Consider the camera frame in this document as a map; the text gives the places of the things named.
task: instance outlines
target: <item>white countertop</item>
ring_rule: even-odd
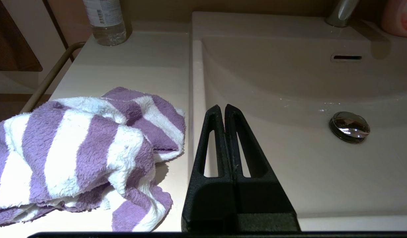
[[[122,86],[159,95],[185,111],[188,125],[188,34],[134,32],[127,42],[107,47],[93,37],[81,50],[51,97],[98,97]],[[184,154],[156,165],[159,186],[170,193],[173,206],[156,231],[180,231],[188,185],[188,135]],[[43,231],[111,231],[110,211],[53,211],[28,223],[0,227],[0,237],[25,238]]]

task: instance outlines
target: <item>sink drain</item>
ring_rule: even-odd
[[[371,132],[363,117],[347,111],[334,114],[329,125],[337,137],[349,143],[360,143]]]

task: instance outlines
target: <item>white sink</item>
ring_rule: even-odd
[[[407,230],[407,38],[323,18],[194,12],[192,24],[195,153],[205,111],[232,104],[304,230]],[[338,111],[366,119],[364,142],[330,131]],[[208,177],[217,175],[214,156],[210,145]],[[328,228],[327,217],[355,219]]]

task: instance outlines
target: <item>towel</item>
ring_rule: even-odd
[[[181,110],[121,87],[0,122],[0,225],[97,208],[113,231],[151,231],[173,203],[155,163],[182,153],[184,132]]]

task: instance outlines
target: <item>soap bottle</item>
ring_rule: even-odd
[[[120,0],[83,0],[93,36],[100,45],[119,45],[127,39]]]
[[[381,27],[385,32],[407,37],[407,0],[388,0]]]

